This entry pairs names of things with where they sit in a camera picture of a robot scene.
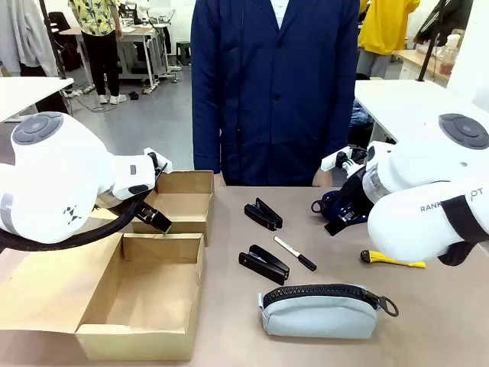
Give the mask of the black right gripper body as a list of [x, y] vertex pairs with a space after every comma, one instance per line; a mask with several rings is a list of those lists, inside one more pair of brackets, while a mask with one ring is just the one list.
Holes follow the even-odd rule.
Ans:
[[366, 169], [363, 167], [349, 177], [341, 188], [344, 205], [340, 211], [344, 222], [367, 222], [373, 203], [367, 197], [363, 188], [363, 177]]

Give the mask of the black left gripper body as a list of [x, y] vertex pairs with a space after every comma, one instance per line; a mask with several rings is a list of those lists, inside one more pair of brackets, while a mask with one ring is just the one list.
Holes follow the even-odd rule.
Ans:
[[159, 211], [147, 204], [141, 204], [135, 214], [137, 219], [152, 226], [158, 223], [158, 216]]

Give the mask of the person's left hand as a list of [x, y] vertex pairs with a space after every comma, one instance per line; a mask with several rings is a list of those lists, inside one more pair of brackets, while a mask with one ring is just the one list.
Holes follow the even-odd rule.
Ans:
[[313, 187], [333, 187], [333, 173], [332, 171], [323, 171], [318, 169], [314, 175]]

